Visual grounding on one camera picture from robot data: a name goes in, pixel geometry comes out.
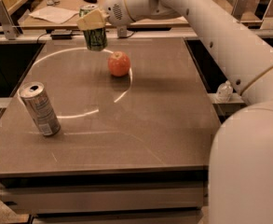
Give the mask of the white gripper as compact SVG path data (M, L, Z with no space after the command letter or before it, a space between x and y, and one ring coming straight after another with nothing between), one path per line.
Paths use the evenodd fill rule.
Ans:
M96 8L77 20L81 31L103 28L108 22L114 26L124 26L133 23L133 19L126 8L125 0L105 0L103 9Z

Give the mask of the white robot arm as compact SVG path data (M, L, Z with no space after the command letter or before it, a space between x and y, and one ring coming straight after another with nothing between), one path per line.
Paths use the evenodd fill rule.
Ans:
M210 224L273 224L273 48L212 0L105 0L82 30L182 16L227 81L216 92L245 102L216 133L209 166Z

